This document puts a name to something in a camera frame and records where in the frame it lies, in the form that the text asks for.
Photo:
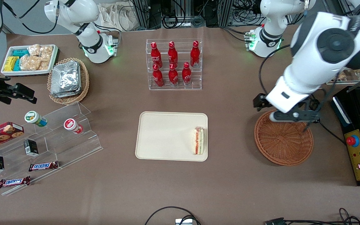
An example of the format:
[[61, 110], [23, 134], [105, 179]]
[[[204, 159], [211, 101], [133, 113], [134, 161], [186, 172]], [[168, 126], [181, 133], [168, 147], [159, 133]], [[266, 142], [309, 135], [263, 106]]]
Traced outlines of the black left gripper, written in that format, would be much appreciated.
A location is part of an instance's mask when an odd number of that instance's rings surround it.
[[266, 95], [263, 93], [259, 93], [254, 98], [253, 104], [257, 112], [261, 111], [263, 108], [273, 107], [273, 105], [266, 100]]

